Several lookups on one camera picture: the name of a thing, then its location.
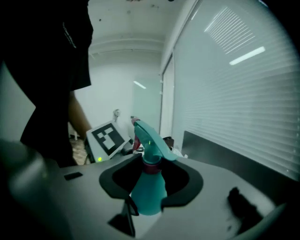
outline white wall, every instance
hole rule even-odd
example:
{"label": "white wall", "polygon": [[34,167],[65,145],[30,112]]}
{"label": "white wall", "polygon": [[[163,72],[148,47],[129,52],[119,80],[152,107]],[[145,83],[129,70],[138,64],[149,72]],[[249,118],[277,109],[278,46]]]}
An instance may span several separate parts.
{"label": "white wall", "polygon": [[165,38],[165,44],[162,51],[162,58],[161,58],[161,73],[164,71],[168,60],[172,54],[174,45],[176,44],[176,41],[188,19],[191,12],[193,11],[195,5],[197,4],[199,0],[185,0],[183,1],[182,6],[179,8],[180,12],[179,14],[174,14],[177,16],[172,22],[172,24],[169,26],[170,31],[167,33],[167,36]]}
{"label": "white wall", "polygon": [[94,33],[89,52],[130,49],[161,52],[170,23],[183,1],[90,0]]}
{"label": "white wall", "polygon": [[0,138],[19,141],[34,109],[3,64],[0,70]]}
{"label": "white wall", "polygon": [[[144,112],[139,114],[139,117],[149,113],[159,114],[158,121],[153,123],[152,119],[148,122],[158,131],[161,107],[161,104],[158,105],[158,100],[161,102],[161,95],[156,91],[155,95],[149,96],[148,92],[152,89],[150,87],[152,84],[161,85],[160,59],[160,53],[139,51],[103,53],[97,54],[95,59],[90,58],[92,85],[76,90],[75,94],[92,127],[112,120],[113,111],[120,109],[121,116],[118,118],[118,124],[133,138],[130,116],[135,113],[133,109],[135,101],[135,105],[144,106]],[[142,82],[147,89],[138,87],[133,81]],[[145,92],[144,97],[142,95],[136,97],[140,91]],[[145,117],[143,120],[147,122],[149,118]]]}

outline ceiling light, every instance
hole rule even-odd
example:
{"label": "ceiling light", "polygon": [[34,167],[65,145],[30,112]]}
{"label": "ceiling light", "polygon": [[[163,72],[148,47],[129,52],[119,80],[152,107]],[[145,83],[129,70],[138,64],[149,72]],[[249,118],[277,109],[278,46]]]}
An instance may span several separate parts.
{"label": "ceiling light", "polygon": [[242,61],[244,61],[244,60],[246,60],[246,59],[248,59],[248,58],[252,58],[252,57],[254,57],[255,55],[258,55],[258,54],[260,54],[260,53],[263,53],[265,50],[266,50],[266,49],[265,49],[264,47],[259,47],[259,48],[255,49],[255,50],[253,50],[253,51],[251,51],[251,52],[248,52],[248,53],[246,53],[245,55],[243,55],[243,56],[241,56],[241,57],[239,57],[239,58],[237,58],[237,59],[231,61],[229,64],[230,64],[230,65],[238,64],[238,63],[240,63],[240,62],[242,62]]}
{"label": "ceiling light", "polygon": [[134,82],[136,85],[138,85],[139,87],[146,89],[146,87],[143,86],[143,85],[141,85],[139,82],[137,82],[137,81],[133,81],[133,82]]}

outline black shirt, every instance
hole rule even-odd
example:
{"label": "black shirt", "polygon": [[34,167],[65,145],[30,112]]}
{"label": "black shirt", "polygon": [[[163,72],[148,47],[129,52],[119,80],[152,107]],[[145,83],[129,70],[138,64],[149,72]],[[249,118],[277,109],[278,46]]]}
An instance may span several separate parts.
{"label": "black shirt", "polygon": [[65,167],[75,165],[68,139],[69,93],[90,85],[93,28],[87,0],[42,3],[6,4],[3,59],[36,106],[21,142]]}

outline black sticker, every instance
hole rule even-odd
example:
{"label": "black sticker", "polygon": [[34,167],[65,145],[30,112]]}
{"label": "black sticker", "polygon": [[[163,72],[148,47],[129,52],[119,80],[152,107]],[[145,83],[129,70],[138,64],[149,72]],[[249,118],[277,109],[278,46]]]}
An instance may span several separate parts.
{"label": "black sticker", "polygon": [[[112,131],[107,134],[105,130],[108,130],[109,128],[111,128]],[[100,138],[98,136],[99,133],[102,133],[103,137]],[[92,134],[107,155],[111,155],[114,151],[116,151],[118,147],[120,147],[125,142],[124,139],[121,137],[121,135],[118,133],[118,131],[114,128],[114,126],[111,123],[93,131]],[[112,146],[110,149],[108,149],[104,144],[105,135],[109,135],[111,140],[114,142],[114,146]]]}

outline black object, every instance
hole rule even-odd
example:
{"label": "black object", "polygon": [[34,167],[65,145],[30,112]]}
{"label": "black object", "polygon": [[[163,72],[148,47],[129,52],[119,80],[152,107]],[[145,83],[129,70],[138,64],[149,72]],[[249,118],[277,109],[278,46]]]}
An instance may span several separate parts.
{"label": "black object", "polygon": [[108,222],[111,226],[115,227],[119,231],[134,237],[135,236],[135,228],[131,218],[131,205],[130,199],[125,200],[123,210],[121,214],[116,215],[112,220]]}
{"label": "black object", "polygon": [[283,2],[279,0],[262,1],[267,4],[268,8],[284,26],[295,47],[297,48],[298,54],[300,54],[300,34],[297,29],[299,21],[299,11],[297,7],[298,2],[293,0],[286,0],[283,4]]}
{"label": "black object", "polygon": [[72,180],[72,179],[75,179],[75,178],[78,178],[78,177],[81,177],[81,176],[83,176],[82,173],[73,172],[73,173],[65,175],[64,177],[67,181],[69,181],[69,180]]}
{"label": "black object", "polygon": [[[5,24],[0,64],[5,61],[13,79],[36,107],[21,142],[56,160],[60,167],[73,166],[68,103],[70,91],[90,86],[88,47],[93,27],[88,1],[51,1],[41,6],[41,12],[36,10],[39,4],[36,0],[1,2],[1,9],[5,9],[1,22]],[[17,44],[20,38],[22,45]],[[40,55],[45,46],[47,54]],[[27,59],[14,57],[18,54]],[[52,133],[47,137],[42,131],[45,126]]]}
{"label": "black object", "polygon": [[33,149],[0,140],[3,226],[12,239],[72,239],[67,220],[49,189],[49,172]]}
{"label": "black object", "polygon": [[144,152],[144,147],[139,147],[136,151],[137,152]]}
{"label": "black object", "polygon": [[[167,191],[167,197],[161,202],[162,210],[164,207],[185,206],[200,193],[203,178],[193,168],[165,159],[162,159],[161,168]],[[141,176],[142,169],[142,155],[136,154],[105,170],[100,175],[100,185],[110,197],[126,200]]]}
{"label": "black object", "polygon": [[237,187],[229,192],[228,202],[234,215],[242,221],[238,234],[247,231],[262,220],[262,216],[257,212],[256,207],[240,194]]}
{"label": "black object", "polygon": [[172,150],[172,147],[174,147],[174,139],[172,139],[172,137],[164,137],[163,140],[168,145],[169,149]]}
{"label": "black object", "polygon": [[123,156],[126,156],[126,155],[129,155],[129,154],[132,154],[132,153],[133,153],[133,151],[132,151],[132,144],[129,143],[129,142],[127,142],[127,143],[123,146],[123,148],[122,148],[122,150],[121,150],[121,154],[122,154]]}
{"label": "black object", "polygon": [[90,149],[89,141],[88,141],[87,138],[84,140],[84,149],[85,149],[85,151],[87,153],[87,157],[85,159],[85,162],[87,161],[87,159],[89,159],[90,163],[95,163],[96,161],[94,159],[94,155],[92,153],[92,150]]}
{"label": "black object", "polygon": [[[108,130],[109,128],[112,129],[112,132],[106,134],[105,130]],[[101,138],[98,136],[98,134],[100,133],[102,133],[103,135]],[[116,151],[116,149],[124,143],[124,139],[121,137],[121,135],[118,133],[118,131],[114,128],[114,126],[111,123],[93,131],[92,134],[108,156],[111,155],[114,151]],[[108,149],[104,145],[105,135],[109,135],[109,137],[114,142],[114,146],[111,147],[110,149]]]}

